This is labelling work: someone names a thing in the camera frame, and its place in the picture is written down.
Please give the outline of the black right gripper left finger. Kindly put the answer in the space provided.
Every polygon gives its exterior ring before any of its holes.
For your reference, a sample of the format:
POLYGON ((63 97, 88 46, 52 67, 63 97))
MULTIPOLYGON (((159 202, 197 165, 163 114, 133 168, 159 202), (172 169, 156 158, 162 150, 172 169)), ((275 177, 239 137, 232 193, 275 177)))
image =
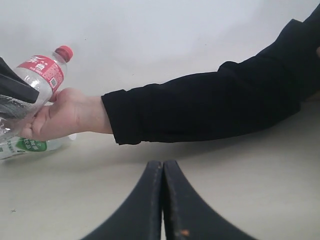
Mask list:
POLYGON ((162 175, 159 161, 149 161, 121 206, 84 240, 159 240, 162 230, 162 175))

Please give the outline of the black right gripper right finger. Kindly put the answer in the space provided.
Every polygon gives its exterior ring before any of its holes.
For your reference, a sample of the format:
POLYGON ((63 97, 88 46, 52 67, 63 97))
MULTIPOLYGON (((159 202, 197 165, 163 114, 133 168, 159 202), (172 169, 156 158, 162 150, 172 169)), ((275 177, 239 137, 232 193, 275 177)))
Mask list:
POLYGON ((163 163, 165 236, 168 240, 251 240, 195 191, 175 160, 163 163))

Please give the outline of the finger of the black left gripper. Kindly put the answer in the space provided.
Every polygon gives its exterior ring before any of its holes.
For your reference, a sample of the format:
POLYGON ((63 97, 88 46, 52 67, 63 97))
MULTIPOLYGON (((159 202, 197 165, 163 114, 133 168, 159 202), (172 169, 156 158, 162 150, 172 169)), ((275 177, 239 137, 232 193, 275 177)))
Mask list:
POLYGON ((0 94, 11 97, 25 103, 35 103, 39 96, 39 91, 22 80, 0 58, 0 94))

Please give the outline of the forearm in black sleeve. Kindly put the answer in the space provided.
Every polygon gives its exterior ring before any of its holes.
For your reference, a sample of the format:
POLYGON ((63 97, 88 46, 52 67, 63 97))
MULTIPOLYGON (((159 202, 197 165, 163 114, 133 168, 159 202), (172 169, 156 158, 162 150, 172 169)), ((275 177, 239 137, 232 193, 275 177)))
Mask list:
POLYGON ((298 113, 320 89, 320 10, 291 20, 255 56, 216 72, 102 96, 115 141, 196 142, 265 130, 298 113))

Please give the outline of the person's open hand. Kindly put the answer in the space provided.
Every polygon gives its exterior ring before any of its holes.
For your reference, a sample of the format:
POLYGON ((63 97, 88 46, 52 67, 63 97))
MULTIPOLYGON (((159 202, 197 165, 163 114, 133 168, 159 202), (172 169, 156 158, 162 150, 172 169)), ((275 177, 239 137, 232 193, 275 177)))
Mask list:
POLYGON ((44 142, 84 132, 113 133, 100 96, 65 88, 56 92, 50 102, 25 125, 21 137, 44 142))

